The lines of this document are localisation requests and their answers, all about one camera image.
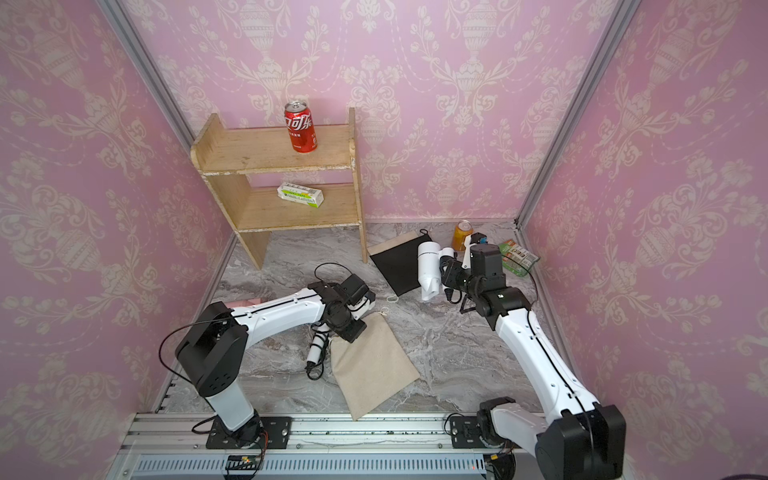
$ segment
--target beige cloth bag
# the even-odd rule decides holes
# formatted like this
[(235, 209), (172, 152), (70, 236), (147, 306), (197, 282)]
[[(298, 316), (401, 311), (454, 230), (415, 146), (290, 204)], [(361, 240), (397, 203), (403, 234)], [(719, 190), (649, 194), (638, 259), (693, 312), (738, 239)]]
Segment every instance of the beige cloth bag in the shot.
[(366, 329), (354, 343), (331, 339), (331, 368), (339, 382), (352, 420), (419, 378), (419, 372), (379, 312), (365, 317)]

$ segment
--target gray marble surface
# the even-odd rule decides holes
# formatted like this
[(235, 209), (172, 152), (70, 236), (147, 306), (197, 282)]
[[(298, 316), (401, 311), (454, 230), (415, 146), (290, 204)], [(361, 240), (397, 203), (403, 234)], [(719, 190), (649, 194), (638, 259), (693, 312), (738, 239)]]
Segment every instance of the gray marble surface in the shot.
[[(425, 228), (432, 239), (449, 245), (453, 223), (368, 223), (368, 243), (375, 245), (410, 230)], [(476, 225), (493, 243), (511, 238), (510, 223)], [(392, 290), (373, 262), (360, 258), (356, 228), (289, 230), (272, 234), (262, 270), (256, 270), (238, 245), (230, 258), (214, 300), (263, 301), (289, 295), (314, 281), (313, 270), (322, 262), (338, 262), (359, 275), (376, 293), (374, 310), (389, 311), (387, 322), (421, 379), (386, 400), (383, 412), (474, 412), (481, 401), (511, 396), (532, 411), (541, 410), (531, 383), (496, 333), (476, 313), (462, 315), (458, 306), (440, 294), (421, 301), (419, 290), (387, 303)], [(324, 266), (325, 280), (340, 281), (346, 272)], [(507, 284), (516, 286), (531, 301), (535, 290), (530, 278), (507, 272)], [(542, 328), (549, 335), (548, 320), (534, 305)], [(259, 412), (348, 412), (333, 378), (330, 359), (325, 376), (310, 381), (304, 372), (311, 334), (301, 326), (264, 340), (246, 351), (240, 369), (243, 390)], [(183, 380), (168, 390), (165, 412), (209, 412), (210, 407)]]

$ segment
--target pink wallpaper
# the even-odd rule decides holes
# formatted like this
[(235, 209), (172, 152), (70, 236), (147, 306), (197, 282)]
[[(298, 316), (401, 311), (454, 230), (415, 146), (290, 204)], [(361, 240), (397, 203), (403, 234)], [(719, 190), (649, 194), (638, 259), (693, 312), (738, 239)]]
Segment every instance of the pink wallpaper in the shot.
[(3, 478), (104, 477), (230, 228), (92, 0), (0, 2)]
[(768, 473), (765, 2), (643, 2), (528, 233), (636, 478)]
[(357, 107), (376, 219), (515, 217), (615, 4), (122, 2), (195, 130), (213, 111), (230, 128), (281, 124), (293, 98), (317, 124)]

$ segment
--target ventilation grille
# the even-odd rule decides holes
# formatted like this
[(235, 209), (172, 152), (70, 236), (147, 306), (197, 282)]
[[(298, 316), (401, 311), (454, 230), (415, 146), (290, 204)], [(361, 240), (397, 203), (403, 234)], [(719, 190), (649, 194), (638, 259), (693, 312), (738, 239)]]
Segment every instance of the ventilation grille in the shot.
[[(266, 457), (261, 469), (261, 472), (268, 475), (485, 473), (482, 455), (475, 453), (270, 456)], [(134, 477), (174, 473), (221, 475), (224, 473), (226, 458), (226, 455), (142, 455), (134, 470)]]

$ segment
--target coca-cola can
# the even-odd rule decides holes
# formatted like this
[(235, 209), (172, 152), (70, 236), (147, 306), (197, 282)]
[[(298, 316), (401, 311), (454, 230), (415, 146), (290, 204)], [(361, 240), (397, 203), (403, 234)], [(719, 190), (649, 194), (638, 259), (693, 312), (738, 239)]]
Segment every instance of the coca-cola can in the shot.
[(312, 112), (306, 102), (294, 100), (286, 103), (286, 126), (295, 151), (308, 154), (317, 148)]

